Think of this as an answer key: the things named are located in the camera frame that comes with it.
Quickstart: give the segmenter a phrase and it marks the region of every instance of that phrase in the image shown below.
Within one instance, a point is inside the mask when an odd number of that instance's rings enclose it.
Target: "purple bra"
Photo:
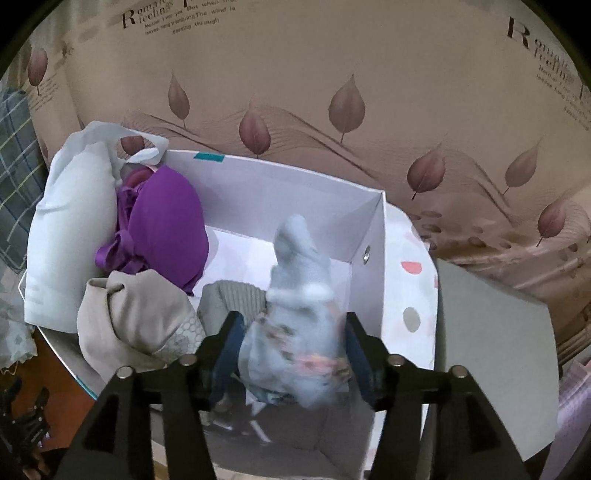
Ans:
[[[126,181],[117,191],[117,232],[95,263],[130,275],[151,268],[191,295],[209,253],[201,201],[172,168],[138,174],[147,179],[133,187]]]

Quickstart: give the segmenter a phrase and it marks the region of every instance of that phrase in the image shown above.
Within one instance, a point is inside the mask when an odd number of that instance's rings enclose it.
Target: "blue plaid cloth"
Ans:
[[[48,174],[25,93],[5,89],[0,102],[0,259],[19,274]]]

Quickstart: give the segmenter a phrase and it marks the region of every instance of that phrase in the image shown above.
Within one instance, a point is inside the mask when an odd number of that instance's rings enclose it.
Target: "storage box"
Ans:
[[[437,277],[409,219],[382,191],[281,164],[211,153],[168,151],[164,162],[198,192],[210,254],[194,290],[220,279],[267,288],[272,241],[293,213],[306,218],[319,251],[332,259],[339,307],[357,313],[370,335],[423,368],[434,362]],[[104,382],[84,361],[75,336],[42,329],[74,377],[96,396]],[[371,465],[384,414],[351,383],[346,404],[308,411],[258,404],[236,382],[230,422],[206,428],[222,468],[271,477],[361,478]],[[152,438],[163,442],[153,418]]]

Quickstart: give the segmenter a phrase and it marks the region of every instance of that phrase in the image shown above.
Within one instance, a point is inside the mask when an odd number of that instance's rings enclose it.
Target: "metal screw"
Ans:
[[[404,365],[405,362],[406,360],[404,359],[404,357],[402,355],[398,355],[397,353],[390,355],[388,357],[388,363],[393,367],[401,367]]]
[[[454,365],[452,367],[452,374],[454,377],[466,378],[468,376],[468,369],[463,365]]]
[[[369,262],[369,253],[371,252],[371,247],[368,245],[363,253],[363,264],[366,265]]]
[[[197,361],[197,356],[192,353],[187,353],[178,359],[178,362],[184,367],[190,367]]]
[[[117,370],[117,377],[119,377],[121,380],[124,380],[125,378],[129,378],[133,374],[134,374],[134,369],[131,367],[121,367],[120,369]]]

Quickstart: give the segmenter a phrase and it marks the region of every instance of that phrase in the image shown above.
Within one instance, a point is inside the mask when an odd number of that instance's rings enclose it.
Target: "wooden floor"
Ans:
[[[33,406],[41,388],[49,389],[46,417],[51,426],[51,438],[43,440],[43,450],[67,447],[76,430],[90,410],[93,400],[69,374],[39,332],[35,332],[38,356],[19,365],[17,376],[22,378],[22,390],[12,404],[18,416]],[[14,381],[9,374],[0,376],[0,387]]]

